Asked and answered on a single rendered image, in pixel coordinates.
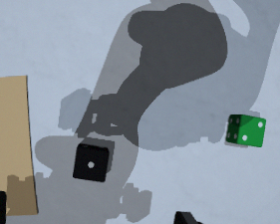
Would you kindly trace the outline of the black die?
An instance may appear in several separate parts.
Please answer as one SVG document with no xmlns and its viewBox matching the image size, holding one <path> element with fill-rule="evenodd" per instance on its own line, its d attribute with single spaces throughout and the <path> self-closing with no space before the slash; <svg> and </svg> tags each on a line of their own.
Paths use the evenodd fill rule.
<svg viewBox="0 0 280 224">
<path fill-rule="evenodd" d="M 107 147 L 79 143 L 73 177 L 105 182 L 110 152 Z"/>
</svg>

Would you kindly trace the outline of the green die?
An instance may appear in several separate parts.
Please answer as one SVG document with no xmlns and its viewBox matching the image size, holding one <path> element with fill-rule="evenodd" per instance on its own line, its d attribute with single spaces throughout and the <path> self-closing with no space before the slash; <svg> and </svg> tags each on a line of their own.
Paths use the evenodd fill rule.
<svg viewBox="0 0 280 224">
<path fill-rule="evenodd" d="M 246 114 L 231 114 L 226 141 L 262 147 L 266 119 Z"/>
</svg>

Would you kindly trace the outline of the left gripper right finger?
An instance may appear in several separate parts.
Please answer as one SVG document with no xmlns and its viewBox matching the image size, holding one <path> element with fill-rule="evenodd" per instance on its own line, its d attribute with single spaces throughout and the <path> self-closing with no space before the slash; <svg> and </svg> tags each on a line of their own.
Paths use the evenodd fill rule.
<svg viewBox="0 0 280 224">
<path fill-rule="evenodd" d="M 194 217 L 190 212 L 176 211 L 174 215 L 173 224 L 203 224 L 201 222 L 196 222 Z"/>
</svg>

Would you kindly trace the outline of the tan square mat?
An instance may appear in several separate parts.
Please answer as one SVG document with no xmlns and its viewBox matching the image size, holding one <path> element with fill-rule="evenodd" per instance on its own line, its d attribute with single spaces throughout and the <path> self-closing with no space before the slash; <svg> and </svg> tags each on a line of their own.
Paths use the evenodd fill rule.
<svg viewBox="0 0 280 224">
<path fill-rule="evenodd" d="M 38 215 L 27 76 L 0 78 L 0 191 L 6 216 Z"/>
</svg>

